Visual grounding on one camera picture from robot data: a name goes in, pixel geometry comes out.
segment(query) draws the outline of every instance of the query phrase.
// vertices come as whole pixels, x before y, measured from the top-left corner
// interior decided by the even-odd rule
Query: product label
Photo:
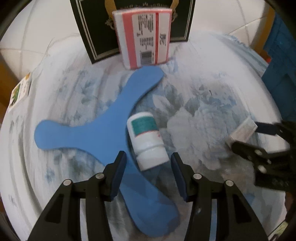
[[[155,63],[156,13],[132,16],[137,66]]]
[[[165,62],[170,34],[170,13],[132,15],[137,66]]]
[[[31,87],[31,73],[27,74],[12,90],[8,111],[11,111],[14,106],[23,98],[28,96]]]
[[[135,133],[135,136],[149,131],[158,131],[156,122],[152,116],[144,116],[135,119],[131,122],[131,126],[133,127],[133,132]]]

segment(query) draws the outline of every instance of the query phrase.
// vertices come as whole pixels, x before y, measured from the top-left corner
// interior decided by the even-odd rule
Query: blue crate
[[[296,121],[296,41],[276,14],[264,50],[272,57],[262,76],[283,120]]]

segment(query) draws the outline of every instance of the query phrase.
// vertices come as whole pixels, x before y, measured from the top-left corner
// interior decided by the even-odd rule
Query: small card
[[[282,233],[285,231],[287,228],[288,223],[283,221],[269,236],[268,240],[269,241],[277,241],[279,237],[282,235]]]
[[[27,74],[12,90],[8,112],[11,111],[18,102],[28,96],[31,87],[31,73]]]
[[[229,147],[231,147],[232,143],[235,141],[247,142],[256,129],[256,123],[248,116],[243,123],[227,137],[225,142]]]

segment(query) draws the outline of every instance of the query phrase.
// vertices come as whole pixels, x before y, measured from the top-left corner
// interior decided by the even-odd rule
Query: bag handle
[[[178,6],[178,4],[179,4],[179,0],[173,0],[172,5],[170,6],[170,8],[174,10]],[[111,19],[113,19],[112,12],[117,10],[114,0],[105,0],[105,8],[107,10],[107,13],[108,13],[109,17]]]

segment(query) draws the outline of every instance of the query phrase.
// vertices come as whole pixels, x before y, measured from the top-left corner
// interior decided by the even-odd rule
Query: bottle cap
[[[137,162],[141,171],[146,171],[169,160],[165,148],[161,146],[143,151],[137,156]]]

